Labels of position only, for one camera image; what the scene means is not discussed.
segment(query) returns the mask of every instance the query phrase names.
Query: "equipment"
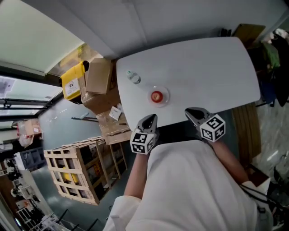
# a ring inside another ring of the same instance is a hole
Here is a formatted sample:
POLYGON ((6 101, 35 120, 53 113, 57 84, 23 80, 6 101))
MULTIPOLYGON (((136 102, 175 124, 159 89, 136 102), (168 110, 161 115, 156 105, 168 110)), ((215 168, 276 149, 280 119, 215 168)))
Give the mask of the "equipment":
POLYGON ((65 99, 75 104, 82 104, 78 79, 82 77, 88 69, 89 62, 83 61, 60 76, 65 99))
POLYGON ((204 108, 187 108, 185 115, 196 127, 200 138, 215 142, 226 133, 225 121, 219 115, 209 113, 204 108))
POLYGON ((151 114, 141 119, 131 134, 131 150, 135 153, 147 155, 156 143, 156 129, 158 117, 151 114))
POLYGON ((13 197, 22 196, 26 200, 32 199, 35 196, 35 192, 30 185, 19 185, 11 189, 10 193, 13 197))
POLYGON ((89 112, 83 114, 80 118, 77 117, 72 117, 73 120, 83 120, 83 121, 91 121, 91 122, 97 122, 98 119, 95 117, 87 117, 89 115, 89 112))

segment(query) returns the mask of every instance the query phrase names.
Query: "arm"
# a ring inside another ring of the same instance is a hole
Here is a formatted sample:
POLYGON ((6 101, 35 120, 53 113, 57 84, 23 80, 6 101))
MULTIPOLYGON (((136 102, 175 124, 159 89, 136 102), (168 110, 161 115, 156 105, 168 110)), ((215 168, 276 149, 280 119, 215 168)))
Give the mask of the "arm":
POLYGON ((223 142, 210 142, 210 145, 213 147, 217 158, 227 169, 237 184, 240 185, 246 181, 249 181, 248 175, 244 168, 223 142))
POLYGON ((142 199, 146 183, 148 159, 148 155, 136 155, 130 177, 126 184, 125 196, 133 196, 142 199))

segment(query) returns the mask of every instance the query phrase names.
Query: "label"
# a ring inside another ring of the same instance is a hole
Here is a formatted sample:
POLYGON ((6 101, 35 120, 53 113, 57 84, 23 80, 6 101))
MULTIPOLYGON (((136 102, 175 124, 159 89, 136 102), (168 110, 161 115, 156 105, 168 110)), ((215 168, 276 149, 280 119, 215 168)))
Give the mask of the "label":
POLYGON ((73 93, 79 91, 79 85, 77 79, 73 79, 69 83, 65 85, 65 93, 66 96, 71 96, 73 93))
POLYGON ((102 169, 100 168, 101 166, 101 163, 100 161, 98 160, 98 162, 93 166, 94 167, 94 171, 96 173, 96 176, 102 176, 103 175, 103 171, 102 169))

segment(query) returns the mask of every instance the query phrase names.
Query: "wooden pallet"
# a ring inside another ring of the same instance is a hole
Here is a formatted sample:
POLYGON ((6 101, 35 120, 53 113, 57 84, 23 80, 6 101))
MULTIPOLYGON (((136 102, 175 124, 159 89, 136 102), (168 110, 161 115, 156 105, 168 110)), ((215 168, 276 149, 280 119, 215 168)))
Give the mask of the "wooden pallet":
POLYGON ((122 162, 127 169, 122 145, 119 145, 121 158, 118 162, 113 147, 107 146, 103 137, 93 137, 45 150, 44 157, 59 194, 83 203, 98 205, 116 180, 120 179, 119 166, 122 162), (109 159, 112 164, 107 166, 104 160, 109 162, 109 159))

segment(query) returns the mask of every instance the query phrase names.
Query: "white wall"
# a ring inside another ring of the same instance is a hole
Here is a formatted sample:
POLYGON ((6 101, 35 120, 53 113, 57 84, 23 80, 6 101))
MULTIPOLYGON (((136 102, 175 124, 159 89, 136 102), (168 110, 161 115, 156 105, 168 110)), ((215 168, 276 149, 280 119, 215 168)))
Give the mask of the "white wall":
POLYGON ((283 0, 23 0, 70 30, 104 57, 216 36, 240 23, 270 31, 288 15, 283 0))
POLYGON ((11 139, 17 139, 17 130, 7 130, 7 131, 0 131, 0 144, 3 143, 3 141, 11 140, 11 139))
POLYGON ((21 231, 16 225, 14 218, 0 200, 0 223, 6 231, 21 231))

